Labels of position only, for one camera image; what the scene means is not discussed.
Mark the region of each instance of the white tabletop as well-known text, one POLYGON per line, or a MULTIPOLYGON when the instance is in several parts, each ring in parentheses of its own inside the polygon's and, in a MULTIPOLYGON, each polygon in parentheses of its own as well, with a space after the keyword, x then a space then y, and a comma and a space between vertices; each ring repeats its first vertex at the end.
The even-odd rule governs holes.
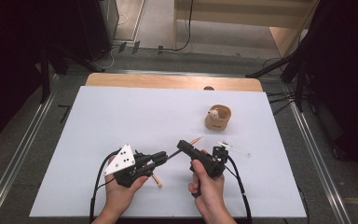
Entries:
MULTIPOLYGON (((81 87, 37 194, 31 217, 86 217, 103 159, 130 144, 144 154, 170 155, 179 140, 203 136, 195 145, 212 152, 217 141, 250 153, 230 151, 246 190, 253 217, 305 217, 282 139, 264 92, 81 87), (221 132, 208 130, 212 105, 226 105, 232 117, 221 132)), ((191 182, 190 158, 178 154, 159 166, 136 193, 124 217, 199 217, 191 182)), ((245 217, 237 180, 225 171, 224 198, 234 217, 245 217)), ((97 194, 95 214, 104 205, 97 194)))

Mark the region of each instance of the human hand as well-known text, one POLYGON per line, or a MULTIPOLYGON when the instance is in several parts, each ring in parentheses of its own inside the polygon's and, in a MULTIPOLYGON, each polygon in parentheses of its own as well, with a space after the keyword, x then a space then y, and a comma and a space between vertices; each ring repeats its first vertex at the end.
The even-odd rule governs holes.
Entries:
POLYGON ((140 176, 132 183, 130 188, 125 188, 120 186, 116 180, 111 181, 113 178, 113 175, 107 175, 105 177, 105 183, 107 183, 105 185, 106 203, 101 214, 92 222, 93 224, 116 223, 121 215, 130 207, 136 191, 140 189, 148 179, 145 175, 140 176))
POLYGON ((210 178, 202 163, 198 160, 193 160, 191 165, 195 173, 193 174, 193 182, 188 184, 188 190, 191 193, 197 193, 201 183, 202 194, 195 199, 195 203, 205 222, 208 224, 236 223, 226 209, 223 200, 224 176, 210 178))

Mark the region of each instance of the black equipment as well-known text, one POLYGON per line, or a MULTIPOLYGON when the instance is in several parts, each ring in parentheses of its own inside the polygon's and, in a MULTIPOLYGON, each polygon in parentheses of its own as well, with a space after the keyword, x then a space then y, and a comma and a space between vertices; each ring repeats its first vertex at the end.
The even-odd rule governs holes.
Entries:
POLYGON ((138 152, 133 155, 133 157, 135 159, 135 164, 133 166, 113 174, 117 183, 126 188, 129 188, 132 183, 142 175, 151 176, 153 170, 164 164, 168 159, 165 151, 153 155, 144 155, 143 153, 138 152))
MULTIPOLYGON (((241 181, 240 173, 238 172, 238 169, 237 169, 237 166, 235 165, 234 160, 232 160, 231 157, 228 156, 228 151, 226 150, 226 147, 224 147, 224 146, 213 147, 212 156, 194 148, 192 145, 190 145, 185 140, 180 140, 177 147, 179 148, 180 151, 183 151, 187 156, 189 156, 191 158, 191 160, 200 161, 202 163, 203 167, 205 168, 206 173, 211 178, 218 177, 223 174, 223 172, 226 169, 227 160, 229 160, 232 163, 234 170, 235 170, 235 174, 234 173, 232 173, 232 174, 237 178, 238 184, 240 186, 242 199, 245 204, 247 221, 248 221, 248 223, 252 224, 253 220, 252 220, 251 208, 249 206, 248 199, 245 194, 245 189, 244 189, 242 181, 241 181)), ((193 166, 190 167, 190 170, 192 172, 195 172, 193 166)), ((201 195, 200 186, 201 186, 201 183, 199 182, 199 189, 198 189, 197 193, 191 194, 191 195, 193 195, 194 198, 197 198, 201 195)))
POLYGON ((92 61, 111 49, 98 0, 36 1, 34 4, 43 20, 39 25, 48 32, 52 43, 80 59, 92 61))
POLYGON ((282 82, 299 74, 295 99, 299 111, 308 77, 314 93, 311 103, 336 157, 358 161, 358 1, 321 0, 297 50, 247 77, 261 77, 285 64, 282 82))

